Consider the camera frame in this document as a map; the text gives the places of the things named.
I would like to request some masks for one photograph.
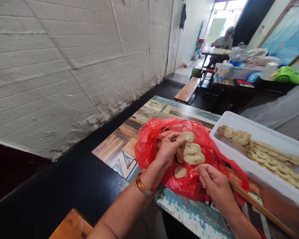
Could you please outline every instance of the black floor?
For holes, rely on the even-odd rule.
[[[186,83],[186,79],[181,83],[182,76],[176,77],[179,81],[167,77],[2,200],[0,238],[49,238],[72,208],[78,209],[94,225],[128,183],[91,151],[154,95],[173,100]],[[192,106],[210,110],[215,99],[203,98],[204,91],[199,89]],[[179,235],[196,238],[169,215],[164,215],[164,223],[169,238]]]

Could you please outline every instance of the blue poster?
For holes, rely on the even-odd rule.
[[[289,10],[262,48],[269,56],[278,57],[282,66],[288,65],[299,55],[299,1]]]

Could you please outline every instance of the white brick wall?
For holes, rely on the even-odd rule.
[[[56,159],[159,83],[171,5],[0,0],[0,143]]]

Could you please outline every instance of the bracelet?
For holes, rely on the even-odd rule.
[[[140,172],[136,177],[136,185],[139,188],[139,190],[147,197],[153,197],[157,193],[157,189],[155,190],[149,190],[147,187],[144,186],[144,184],[141,182],[141,174]]]

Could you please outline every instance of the window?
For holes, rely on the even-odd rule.
[[[231,9],[243,9],[247,0],[234,0],[234,1],[229,1],[228,5],[226,7],[226,10],[231,10]]]
[[[218,3],[215,3],[214,11],[217,11],[217,10],[224,10],[225,5],[226,5],[226,2],[218,2]]]

